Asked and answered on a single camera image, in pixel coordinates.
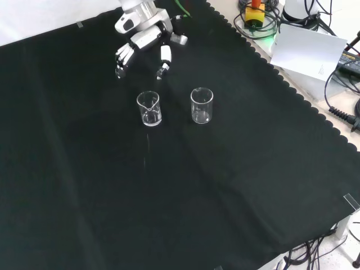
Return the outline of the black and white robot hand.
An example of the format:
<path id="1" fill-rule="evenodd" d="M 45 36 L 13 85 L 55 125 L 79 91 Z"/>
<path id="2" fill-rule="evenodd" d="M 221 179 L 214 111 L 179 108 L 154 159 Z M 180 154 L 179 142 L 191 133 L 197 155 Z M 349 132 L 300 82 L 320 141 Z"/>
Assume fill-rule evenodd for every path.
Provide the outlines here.
<path id="1" fill-rule="evenodd" d="M 125 34 L 131 30 L 137 32 L 115 53 L 116 76 L 119 79 L 125 77 L 126 70 L 136 51 L 145 50 L 160 42 L 161 64 L 156 73 L 156 79 L 162 80 L 172 63 L 172 51 L 169 42 L 184 46 L 188 41 L 187 36 L 176 33 L 173 24 L 187 17 L 189 17 L 188 14 L 169 17 L 165 9 L 157 8 L 153 2 L 139 4 L 125 12 L 115 24 L 116 31 L 120 34 Z"/>

